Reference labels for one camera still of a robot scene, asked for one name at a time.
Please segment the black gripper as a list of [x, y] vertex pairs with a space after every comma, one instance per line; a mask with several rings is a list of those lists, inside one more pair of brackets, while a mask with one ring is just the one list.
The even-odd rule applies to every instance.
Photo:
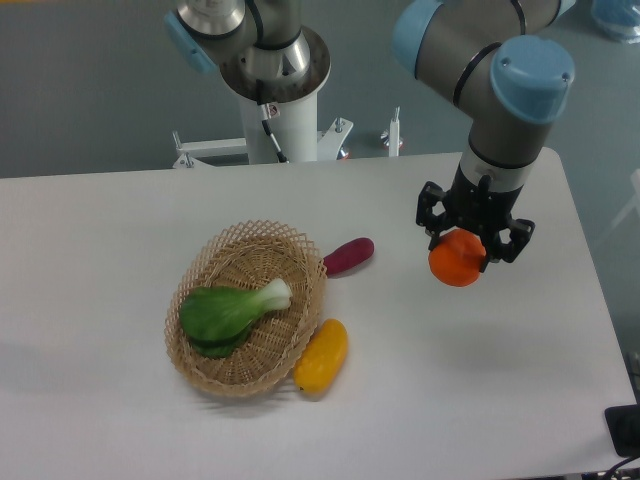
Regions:
[[513, 263], [531, 240], [536, 224], [512, 216], [522, 189], [498, 192], [488, 174], [474, 184], [458, 168], [448, 192], [434, 182], [425, 183], [418, 196], [416, 224], [429, 236], [429, 250], [453, 227], [477, 235], [485, 249], [483, 273], [490, 263]]

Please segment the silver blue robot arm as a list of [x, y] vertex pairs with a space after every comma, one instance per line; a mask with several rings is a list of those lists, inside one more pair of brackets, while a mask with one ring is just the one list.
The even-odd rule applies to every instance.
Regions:
[[[416, 222], [440, 245], [475, 234], [484, 264], [513, 262], [535, 225], [512, 208], [575, 77], [574, 62], [539, 31], [567, 1], [415, 1], [392, 35], [396, 60], [472, 121], [452, 185], [422, 188]], [[181, 1], [164, 18], [176, 49], [199, 72], [218, 70], [241, 108], [253, 164], [313, 162], [317, 95], [329, 77], [324, 40], [297, 1]]]

